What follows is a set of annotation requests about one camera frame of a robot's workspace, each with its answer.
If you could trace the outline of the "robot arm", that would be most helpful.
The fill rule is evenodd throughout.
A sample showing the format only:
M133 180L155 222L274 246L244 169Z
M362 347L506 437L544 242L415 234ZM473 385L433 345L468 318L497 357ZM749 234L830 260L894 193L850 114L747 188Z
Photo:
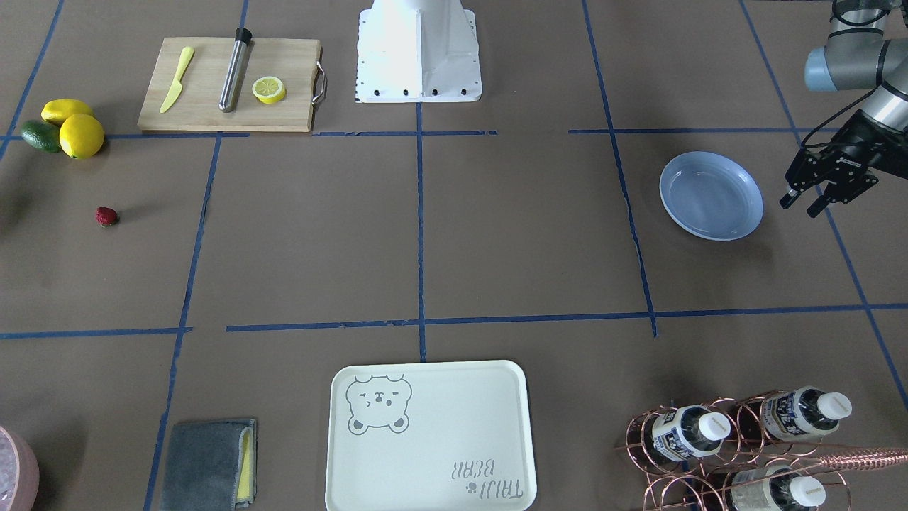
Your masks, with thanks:
M907 175L906 39L888 39L891 13L906 14L904 1L834 1L826 45L804 66L804 83L814 92L862 89L844 111L850 114L831 139L804 140L785 173L789 208L805 191L823 185L807 208L816 217L830 204L847 204L874 187L877 172Z

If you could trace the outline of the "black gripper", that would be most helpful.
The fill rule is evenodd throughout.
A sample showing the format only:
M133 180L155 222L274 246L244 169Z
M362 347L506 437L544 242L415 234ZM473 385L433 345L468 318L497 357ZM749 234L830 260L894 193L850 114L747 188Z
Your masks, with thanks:
M810 218L835 203L850 203L874 187L879 179L873 170L906 178L906 132L855 112L828 143L802 145L785 173L789 189L780 198L782 209L790 208L801 194L826 183L823 193L807 208Z

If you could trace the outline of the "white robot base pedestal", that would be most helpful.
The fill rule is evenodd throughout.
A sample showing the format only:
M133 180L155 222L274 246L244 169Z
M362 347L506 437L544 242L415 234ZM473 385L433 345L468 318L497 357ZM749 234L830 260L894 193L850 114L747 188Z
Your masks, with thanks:
M358 103L481 100L477 20L460 1L374 1L358 29Z

